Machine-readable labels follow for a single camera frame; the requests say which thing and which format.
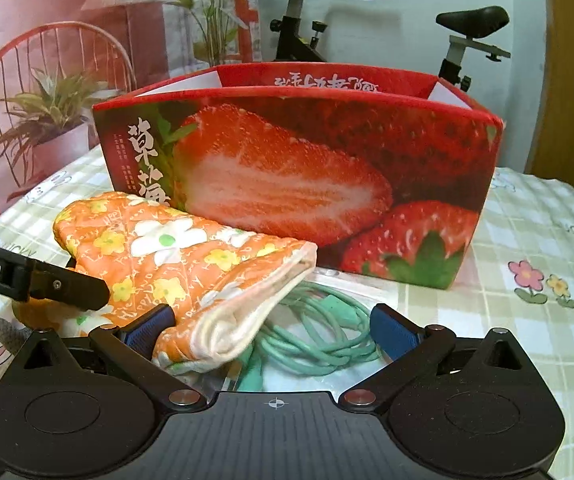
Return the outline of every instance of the white wall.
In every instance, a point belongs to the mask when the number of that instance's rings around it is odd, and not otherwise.
[[[281,18],[287,0],[259,0],[262,57],[275,57],[278,34],[269,22]],[[447,53],[450,32],[435,23],[436,14],[451,10],[503,6],[512,23],[491,35],[491,44],[511,50],[513,0],[305,0],[301,36],[309,37],[312,20],[329,25],[319,51],[329,60],[438,73]],[[462,75],[473,79],[470,95],[505,117],[512,60],[494,63],[482,52],[467,50]]]
[[[547,49],[546,0],[513,0],[513,62],[499,166],[524,171],[542,94]]]

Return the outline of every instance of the pink printed curtain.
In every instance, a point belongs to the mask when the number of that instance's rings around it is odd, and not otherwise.
[[[95,102],[260,59],[257,0],[0,0],[0,213],[97,144]]]

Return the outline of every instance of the crosshair mark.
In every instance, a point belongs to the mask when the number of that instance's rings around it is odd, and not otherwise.
[[[285,404],[288,404],[288,402],[285,402],[284,400],[276,397],[275,399],[272,399],[269,402],[266,402],[265,404],[268,404],[271,408],[277,410],[278,408],[282,408]]]

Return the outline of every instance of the yellow flower print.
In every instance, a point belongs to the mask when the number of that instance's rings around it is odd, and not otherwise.
[[[277,250],[278,249],[276,249],[276,246],[274,244],[266,244],[265,247],[263,247],[258,251],[256,257],[260,258],[260,256],[266,256],[267,254],[275,253]]]
[[[69,209],[65,208],[63,209],[60,213],[58,213],[56,215],[56,219],[53,221],[54,224],[57,224],[59,222],[63,222],[65,220],[71,220],[71,213],[69,212]]]
[[[67,237],[65,247],[67,248],[67,252],[71,254],[74,258],[76,257],[76,253],[78,252],[78,245],[80,245],[80,242],[76,240],[73,236],[69,235]]]
[[[551,287],[554,294],[559,298],[569,298],[571,296],[567,282],[562,278],[558,278],[555,274],[548,278],[547,285]]]
[[[131,278],[125,278],[121,282],[112,285],[112,301],[129,301],[132,294],[135,294],[136,289],[133,286]]]
[[[154,299],[162,300],[168,305],[173,305],[176,300],[183,301],[187,297],[187,293],[182,288],[178,278],[165,280],[159,278],[154,281]]]
[[[185,213],[183,213],[182,211],[178,211],[177,209],[174,209],[173,207],[165,207],[164,210],[169,213],[171,216],[180,216],[180,215],[184,215]]]
[[[123,234],[114,233],[107,229],[94,240],[94,246],[98,247],[105,256],[112,253],[122,253],[125,250],[125,237]]]
[[[229,270],[240,263],[240,258],[232,251],[214,249],[205,257],[205,263],[216,264],[221,270]]]
[[[106,213],[107,201],[106,200],[92,200],[89,203],[89,211],[92,213]]]

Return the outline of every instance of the plant pot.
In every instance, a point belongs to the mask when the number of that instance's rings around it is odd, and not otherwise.
[[[34,173],[51,175],[89,151],[89,124],[82,123],[68,132],[33,147]]]

